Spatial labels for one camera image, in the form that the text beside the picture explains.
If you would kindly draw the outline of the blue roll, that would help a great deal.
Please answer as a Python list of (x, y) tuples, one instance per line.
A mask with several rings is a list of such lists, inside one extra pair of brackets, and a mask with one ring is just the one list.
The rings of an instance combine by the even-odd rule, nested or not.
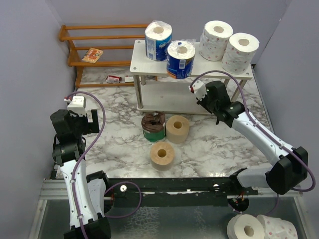
[(194, 40), (175, 40), (167, 48), (167, 73), (175, 79), (185, 79), (191, 75), (195, 58)]
[(154, 61), (166, 60), (171, 38), (171, 25), (163, 21), (151, 22), (145, 29), (146, 56)]

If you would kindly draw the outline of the white dotted roll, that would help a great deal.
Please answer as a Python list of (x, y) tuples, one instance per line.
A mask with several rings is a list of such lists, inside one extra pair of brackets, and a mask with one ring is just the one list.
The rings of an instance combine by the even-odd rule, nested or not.
[(222, 68), (231, 74), (243, 74), (250, 67), (259, 44), (259, 40), (251, 34), (233, 34), (222, 58)]
[(233, 28), (226, 22), (213, 20), (205, 24), (200, 37), (199, 54), (209, 61), (223, 58)]

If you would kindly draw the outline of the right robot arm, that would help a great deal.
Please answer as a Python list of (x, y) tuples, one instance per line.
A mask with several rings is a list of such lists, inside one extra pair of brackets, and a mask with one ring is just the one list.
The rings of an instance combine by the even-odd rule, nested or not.
[(251, 112), (246, 112), (241, 102), (231, 102), (224, 83), (196, 80), (189, 89), (198, 105), (244, 135), (271, 164), (268, 168), (244, 168), (232, 174), (229, 189), (233, 194), (240, 195), (248, 187), (267, 187), (284, 195), (307, 178), (308, 152), (276, 137)]

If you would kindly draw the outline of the blue roll front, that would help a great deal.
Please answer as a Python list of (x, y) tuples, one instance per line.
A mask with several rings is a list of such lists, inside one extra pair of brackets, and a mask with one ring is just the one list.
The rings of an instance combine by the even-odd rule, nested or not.
[(167, 48), (167, 73), (175, 79), (185, 79), (191, 75), (195, 58), (194, 40), (175, 40)]

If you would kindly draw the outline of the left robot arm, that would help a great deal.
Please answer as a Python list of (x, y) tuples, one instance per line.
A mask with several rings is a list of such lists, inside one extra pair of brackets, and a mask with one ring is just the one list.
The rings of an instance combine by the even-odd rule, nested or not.
[(56, 131), (52, 157), (59, 166), (70, 208), (70, 230), (66, 239), (109, 239), (111, 229), (104, 215), (104, 196), (110, 191), (103, 171), (86, 175), (84, 152), (85, 135), (98, 133), (97, 110), (92, 110), (93, 121), (68, 110), (58, 110), (50, 116)]

